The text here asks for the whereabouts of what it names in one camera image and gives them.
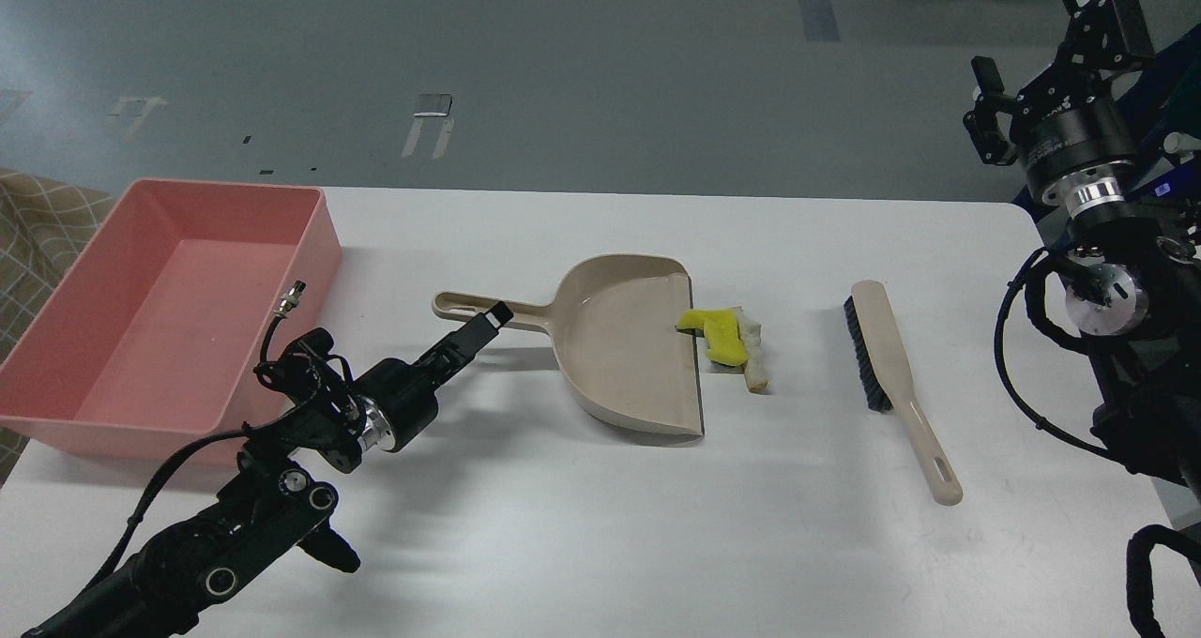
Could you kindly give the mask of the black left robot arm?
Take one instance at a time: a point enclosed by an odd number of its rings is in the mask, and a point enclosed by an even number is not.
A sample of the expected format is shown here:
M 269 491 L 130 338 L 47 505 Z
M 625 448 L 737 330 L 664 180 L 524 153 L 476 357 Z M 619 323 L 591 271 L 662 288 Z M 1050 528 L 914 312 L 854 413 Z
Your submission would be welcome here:
M 476 360 L 514 312 L 504 302 L 488 302 L 416 363 L 386 357 L 368 372 L 353 374 L 322 327 L 269 354 L 277 327 L 304 290 L 295 281 L 279 297 L 253 365 L 259 384 L 286 396 L 291 407 L 265 424 L 244 423 L 175 451 L 147 483 L 98 572 L 26 636 L 183 636 L 198 625 L 202 612 L 232 600 L 292 549 L 339 572 L 360 570 L 355 549 L 331 526 L 340 503 L 336 488 L 295 463 L 295 451 L 317 451 L 343 473 L 360 467 L 368 451 L 402 451 L 436 419 L 437 390 Z M 237 475 L 213 505 L 130 553 L 147 509 L 177 470 L 198 451 L 231 440 L 240 442 Z

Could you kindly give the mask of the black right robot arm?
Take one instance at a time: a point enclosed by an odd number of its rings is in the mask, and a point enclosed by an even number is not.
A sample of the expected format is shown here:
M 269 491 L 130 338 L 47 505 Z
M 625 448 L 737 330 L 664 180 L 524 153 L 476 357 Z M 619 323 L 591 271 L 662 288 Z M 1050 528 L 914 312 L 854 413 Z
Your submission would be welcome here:
M 1069 22 L 1051 62 L 1006 93 L 990 56 L 964 130 L 987 166 L 1021 163 L 1035 217 L 1060 207 L 1059 243 L 1030 254 L 1002 300 L 994 362 L 1038 430 L 1130 473 L 1199 493 L 1199 181 L 1142 185 L 1165 143 L 1199 135 L 1199 31 L 1155 50 L 1139 0 L 1060 0 Z M 1103 394 L 1093 441 L 1017 394 L 1004 358 L 1015 299 Z

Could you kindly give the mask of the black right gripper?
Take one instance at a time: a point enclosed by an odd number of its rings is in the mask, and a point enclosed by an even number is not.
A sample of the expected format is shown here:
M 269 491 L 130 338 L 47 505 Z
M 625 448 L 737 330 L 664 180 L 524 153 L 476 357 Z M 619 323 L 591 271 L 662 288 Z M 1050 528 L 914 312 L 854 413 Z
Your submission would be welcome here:
M 1107 171 L 1122 186 L 1133 181 L 1139 142 L 1115 99 L 1112 81 L 1157 61 L 1139 0 L 1060 0 L 1069 22 L 1051 64 L 1009 96 L 994 58 L 972 58 L 973 108 L 964 130 L 982 163 L 1012 166 L 1024 185 L 1010 203 L 1054 209 L 1064 201 L 1058 181 Z M 1011 117 L 1009 137 L 998 117 Z

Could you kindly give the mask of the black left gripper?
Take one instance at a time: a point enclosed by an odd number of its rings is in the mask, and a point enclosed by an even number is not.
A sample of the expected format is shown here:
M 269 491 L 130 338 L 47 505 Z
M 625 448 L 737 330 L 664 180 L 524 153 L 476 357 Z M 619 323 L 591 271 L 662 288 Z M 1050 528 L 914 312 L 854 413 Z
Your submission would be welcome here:
M 362 374 L 362 395 L 374 403 L 388 425 L 380 442 L 382 451 L 402 451 L 434 423 L 438 413 L 438 376 L 462 372 L 513 317 L 506 303 L 494 304 L 434 342 L 416 364 L 386 357 Z

